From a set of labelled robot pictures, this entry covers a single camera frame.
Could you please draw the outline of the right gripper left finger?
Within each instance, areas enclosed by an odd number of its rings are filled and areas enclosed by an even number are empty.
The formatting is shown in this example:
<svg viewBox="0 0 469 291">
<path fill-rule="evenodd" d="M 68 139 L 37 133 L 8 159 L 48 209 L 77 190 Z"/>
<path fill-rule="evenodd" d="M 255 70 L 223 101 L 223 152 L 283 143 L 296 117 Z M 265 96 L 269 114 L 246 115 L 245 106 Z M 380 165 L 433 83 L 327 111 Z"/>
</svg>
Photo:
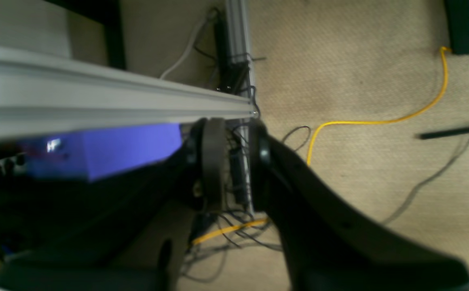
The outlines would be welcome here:
<svg viewBox="0 0 469 291">
<path fill-rule="evenodd" d="M 202 118 L 164 162 L 94 183 L 30 183 L 43 240 L 0 270 L 0 291 L 172 291 L 197 213 L 222 208 L 225 120 Z"/>
</svg>

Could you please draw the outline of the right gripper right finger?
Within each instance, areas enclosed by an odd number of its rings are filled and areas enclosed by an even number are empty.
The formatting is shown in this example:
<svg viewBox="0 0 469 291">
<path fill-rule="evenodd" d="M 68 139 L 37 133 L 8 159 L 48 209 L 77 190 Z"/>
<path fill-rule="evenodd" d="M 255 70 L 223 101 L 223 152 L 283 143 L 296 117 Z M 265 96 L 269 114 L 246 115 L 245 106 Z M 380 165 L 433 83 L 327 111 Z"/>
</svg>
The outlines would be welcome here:
<svg viewBox="0 0 469 291">
<path fill-rule="evenodd" d="M 279 231 L 294 291 L 469 291 L 465 263 L 347 204 L 262 121 L 249 142 L 254 209 Z"/>
</svg>

